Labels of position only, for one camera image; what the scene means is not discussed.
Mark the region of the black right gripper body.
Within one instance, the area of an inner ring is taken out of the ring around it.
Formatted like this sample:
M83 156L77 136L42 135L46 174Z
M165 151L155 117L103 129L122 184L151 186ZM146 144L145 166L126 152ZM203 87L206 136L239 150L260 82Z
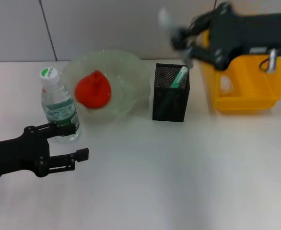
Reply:
M209 49L213 66L228 69L243 55L268 55L272 50L281 56L281 13L239 15L232 5L221 3L209 25Z

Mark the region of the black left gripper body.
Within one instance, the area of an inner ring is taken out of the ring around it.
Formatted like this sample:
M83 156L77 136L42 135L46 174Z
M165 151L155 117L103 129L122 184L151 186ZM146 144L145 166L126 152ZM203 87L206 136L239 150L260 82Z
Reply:
M37 177L49 174L50 125L28 126L21 136L0 141L0 175L22 170Z

